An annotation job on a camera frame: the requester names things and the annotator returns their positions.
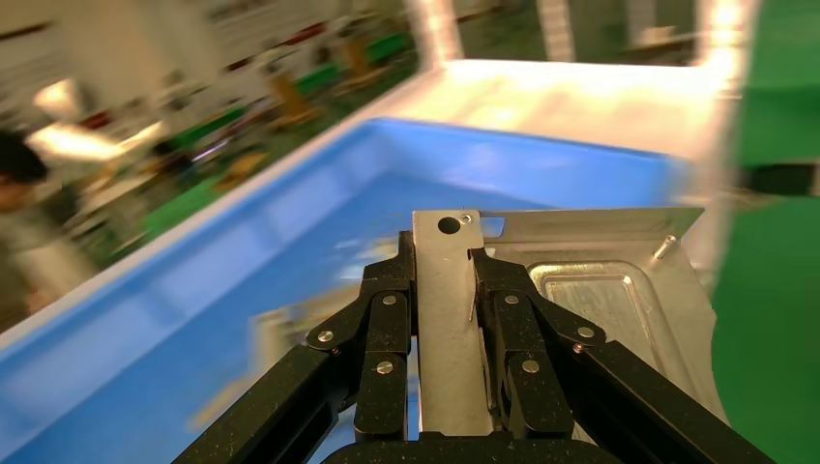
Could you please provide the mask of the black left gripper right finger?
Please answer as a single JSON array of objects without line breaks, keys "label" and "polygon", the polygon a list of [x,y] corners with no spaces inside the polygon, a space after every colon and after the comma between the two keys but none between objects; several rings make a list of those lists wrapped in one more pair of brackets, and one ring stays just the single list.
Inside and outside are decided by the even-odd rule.
[{"label": "black left gripper right finger", "polygon": [[591,321],[549,301],[526,269],[469,252],[494,416],[551,462],[765,463],[768,456]]}]

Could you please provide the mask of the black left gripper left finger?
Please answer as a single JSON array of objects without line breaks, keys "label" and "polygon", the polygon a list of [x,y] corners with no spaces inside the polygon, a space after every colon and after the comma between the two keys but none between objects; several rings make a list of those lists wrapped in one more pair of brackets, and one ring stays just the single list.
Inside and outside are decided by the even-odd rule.
[{"label": "black left gripper left finger", "polygon": [[366,266],[358,297],[314,327],[178,457],[179,463],[307,463],[356,409],[358,441],[407,438],[416,302],[412,234]]}]

